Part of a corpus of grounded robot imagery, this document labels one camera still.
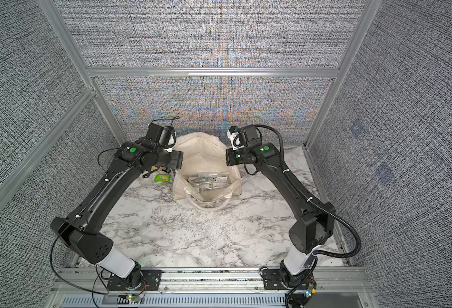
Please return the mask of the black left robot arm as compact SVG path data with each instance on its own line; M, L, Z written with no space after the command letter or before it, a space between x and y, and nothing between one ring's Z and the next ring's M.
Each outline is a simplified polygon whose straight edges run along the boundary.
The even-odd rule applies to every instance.
M125 142L114 149L114 157L104 176L89 195L65 218L56 217L51 228L73 252L115 274L130 284L136 284L140 265L114 246L113 240L100 231L113 207L127 188L152 168L178 170L184 154L164 148L146 148L135 142Z

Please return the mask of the cream canvas tote bag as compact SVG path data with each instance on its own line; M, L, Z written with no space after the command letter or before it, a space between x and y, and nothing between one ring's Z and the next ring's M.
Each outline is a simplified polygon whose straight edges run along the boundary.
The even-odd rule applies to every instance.
M241 175L236 166L226 164L227 146L218 137L203 132L180 136L174 146L184 153L182 168L175 172L172 198L186 200L196 209L216 212L228 206L234 196L241 195ZM228 182L191 184L188 178L199 173L227 173Z

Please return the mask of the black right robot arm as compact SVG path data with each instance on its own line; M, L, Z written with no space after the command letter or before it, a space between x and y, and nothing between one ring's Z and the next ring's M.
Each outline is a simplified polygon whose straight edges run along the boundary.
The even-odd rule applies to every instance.
M226 149L228 166L253 165L269 179L289 205L296 222L288 235L291 248L280 265L281 281L294 287L306 274L315 252L332 236L335 208L322 203L293 174L285 163L284 154L272 143L254 148Z

